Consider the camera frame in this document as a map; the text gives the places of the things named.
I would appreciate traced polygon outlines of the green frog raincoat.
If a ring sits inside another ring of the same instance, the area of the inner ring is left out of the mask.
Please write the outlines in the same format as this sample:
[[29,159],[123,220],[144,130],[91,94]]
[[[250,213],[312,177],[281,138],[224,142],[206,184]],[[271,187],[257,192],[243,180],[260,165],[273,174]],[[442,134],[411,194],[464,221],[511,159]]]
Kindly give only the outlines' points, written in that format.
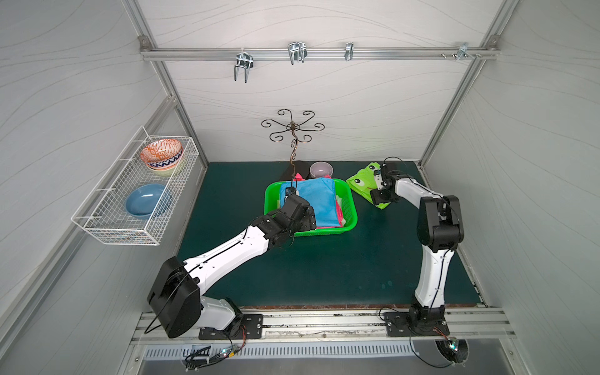
[[385,209],[390,205],[389,202],[383,202],[375,204],[371,197],[370,192],[377,188],[377,184],[374,178],[375,170],[381,168],[378,162],[371,162],[366,167],[360,169],[354,175],[346,180],[348,186],[361,197],[365,198],[370,204],[377,207],[378,209]]

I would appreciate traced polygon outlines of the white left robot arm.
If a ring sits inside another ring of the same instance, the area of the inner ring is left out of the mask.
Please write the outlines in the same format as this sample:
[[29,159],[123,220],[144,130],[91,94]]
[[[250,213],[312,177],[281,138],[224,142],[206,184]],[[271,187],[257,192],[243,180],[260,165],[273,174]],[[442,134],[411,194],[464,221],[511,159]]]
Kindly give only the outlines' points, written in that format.
[[206,292],[242,264],[280,247],[302,230],[317,228],[316,214],[307,200],[291,195],[280,209],[256,217],[231,240],[200,256],[167,259],[148,294],[148,304],[169,339],[192,328],[213,329],[233,338],[240,334],[243,313],[229,299]]

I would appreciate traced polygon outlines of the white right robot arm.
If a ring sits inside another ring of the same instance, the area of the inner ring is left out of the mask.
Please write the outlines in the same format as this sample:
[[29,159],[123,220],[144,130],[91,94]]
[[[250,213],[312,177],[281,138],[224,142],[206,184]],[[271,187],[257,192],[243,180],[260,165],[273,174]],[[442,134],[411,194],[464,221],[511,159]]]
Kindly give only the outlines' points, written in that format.
[[449,264],[464,239],[459,199],[442,195],[408,174],[382,164],[373,169],[375,204],[406,200],[417,209],[417,238],[422,245],[420,279],[406,317],[410,332],[418,336],[449,338],[445,324],[445,283]]

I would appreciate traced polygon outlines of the green plastic basket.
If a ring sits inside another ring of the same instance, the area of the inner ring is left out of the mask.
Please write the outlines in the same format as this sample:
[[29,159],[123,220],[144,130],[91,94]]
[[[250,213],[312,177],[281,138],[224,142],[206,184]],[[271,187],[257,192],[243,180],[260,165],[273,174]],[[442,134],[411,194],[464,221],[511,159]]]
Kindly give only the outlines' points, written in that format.
[[265,191],[265,214],[281,208],[285,190],[290,187],[297,188],[298,194],[311,204],[317,219],[317,229],[296,233],[296,237],[342,234],[357,225],[351,188],[345,181],[325,177],[294,184],[290,181],[270,184]]

